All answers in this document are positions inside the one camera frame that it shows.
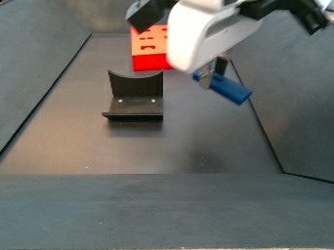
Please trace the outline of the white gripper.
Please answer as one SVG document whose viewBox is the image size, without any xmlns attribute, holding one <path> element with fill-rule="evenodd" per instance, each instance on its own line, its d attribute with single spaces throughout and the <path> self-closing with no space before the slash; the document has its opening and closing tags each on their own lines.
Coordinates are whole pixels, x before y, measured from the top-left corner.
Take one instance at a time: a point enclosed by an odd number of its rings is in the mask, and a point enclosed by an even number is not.
<svg viewBox="0 0 334 250">
<path fill-rule="evenodd" d="M 248 0 L 179 0 L 167 20 L 167 61 L 184 73 L 201 66 L 199 86 L 209 88 L 213 73 L 211 62 L 252 35 L 261 25 L 240 14 Z M 229 58 L 220 55 L 215 72 L 225 73 Z"/>
</svg>

